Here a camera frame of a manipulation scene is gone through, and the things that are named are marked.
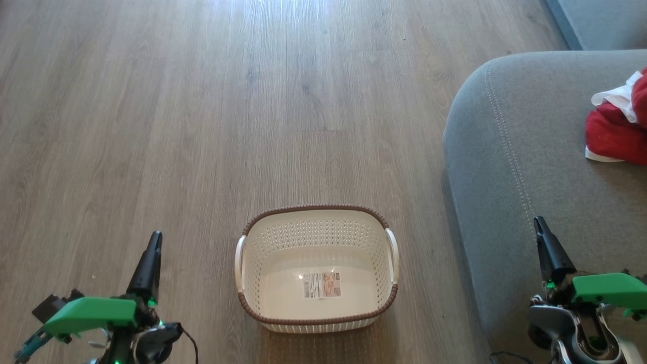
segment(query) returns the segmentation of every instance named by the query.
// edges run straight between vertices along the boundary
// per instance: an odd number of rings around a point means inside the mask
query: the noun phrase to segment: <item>basket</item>
[[[312,205],[264,212],[243,231],[234,273],[245,311],[269,330],[361,328],[398,292],[395,236],[376,212]]]

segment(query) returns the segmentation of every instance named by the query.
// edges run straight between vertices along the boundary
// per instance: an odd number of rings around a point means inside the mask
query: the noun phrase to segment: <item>label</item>
[[[339,273],[310,273],[303,275],[303,298],[328,299],[342,296]]]

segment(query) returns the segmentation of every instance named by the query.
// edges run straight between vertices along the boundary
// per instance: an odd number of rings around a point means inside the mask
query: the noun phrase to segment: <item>basket handle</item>
[[[398,279],[400,278],[400,253],[398,252],[398,243],[395,241],[395,235],[391,229],[386,228],[387,236],[389,236],[390,247],[391,247],[391,282],[393,284],[398,284]]]
[[[246,236],[243,235],[238,240],[236,245],[236,257],[234,258],[234,275],[236,276],[236,288],[238,293],[243,292],[243,244],[245,244]]]

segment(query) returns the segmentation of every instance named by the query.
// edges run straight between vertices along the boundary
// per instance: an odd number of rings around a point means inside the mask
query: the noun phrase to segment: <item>basket rim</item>
[[[374,218],[376,218],[377,221],[380,222],[382,228],[384,229],[389,228],[389,224],[386,222],[384,217],[381,214],[379,214],[377,211],[370,209],[368,207],[364,207],[360,205],[348,205],[348,204],[313,204],[313,205],[300,205],[300,206],[294,206],[294,207],[283,207],[279,209],[272,209],[272,210],[267,210],[265,212],[262,212],[256,215],[247,223],[247,225],[243,229],[243,235],[247,236],[250,230],[252,229],[252,227],[258,221],[260,221],[260,219],[265,218],[267,216],[283,214],[286,212],[298,212],[298,211],[310,211],[310,210],[355,210],[355,211],[365,212],[367,214],[372,215]],[[247,303],[247,299],[245,298],[245,292],[238,292],[238,300],[240,301],[241,306],[243,307],[245,312],[255,320],[260,321],[261,323],[287,325],[287,326],[303,326],[303,325],[321,325],[321,324],[340,324],[340,323],[349,323],[352,321],[372,319],[374,317],[379,316],[380,314],[385,312],[389,307],[391,307],[397,293],[398,293],[398,284],[395,283],[391,286],[391,293],[389,294],[389,298],[386,300],[386,302],[382,306],[380,306],[377,310],[374,310],[368,313],[361,313],[359,315],[344,316],[344,317],[333,317],[330,319],[312,319],[312,320],[271,319],[270,317],[262,316],[260,313],[257,313],[249,306],[249,303]]]
[[[278,215],[278,214],[284,214],[286,212],[298,212],[298,211],[312,211],[312,210],[355,210],[355,211],[361,211],[361,212],[366,212],[369,215],[372,215],[374,218],[377,219],[377,221],[380,222],[382,228],[388,229],[389,224],[386,222],[384,217],[380,215],[377,211],[373,209],[369,209],[368,207],[360,206],[360,205],[344,205],[344,204],[314,204],[314,205],[300,205],[300,206],[293,206],[293,207],[281,207],[278,209],[271,209],[267,210],[265,212],[261,212],[260,214],[256,215],[254,218],[252,218],[247,225],[245,225],[245,228],[243,229],[243,235],[248,235],[252,227],[260,221],[262,218],[266,218],[267,216],[272,216],[272,215]]]
[[[396,283],[391,286],[391,294],[389,294],[389,298],[380,308],[378,308],[375,311],[371,311],[368,313],[361,313],[359,315],[353,315],[353,316],[333,317],[331,319],[313,319],[313,320],[271,319],[269,317],[262,316],[260,313],[257,313],[256,311],[252,310],[252,308],[249,306],[249,303],[247,303],[247,299],[245,298],[244,292],[238,292],[238,299],[241,302],[241,305],[243,306],[243,309],[245,310],[245,312],[249,316],[252,316],[253,319],[260,321],[261,323],[286,325],[286,326],[306,326],[306,325],[323,325],[323,324],[342,324],[342,323],[350,323],[353,321],[372,319],[374,317],[379,316],[384,311],[388,310],[389,307],[391,307],[397,293],[398,293],[398,284]]]

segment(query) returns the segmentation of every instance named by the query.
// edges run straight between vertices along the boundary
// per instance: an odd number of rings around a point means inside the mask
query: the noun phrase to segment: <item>red and white clothing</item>
[[[597,108],[586,119],[585,156],[647,165],[647,67],[591,102]]]

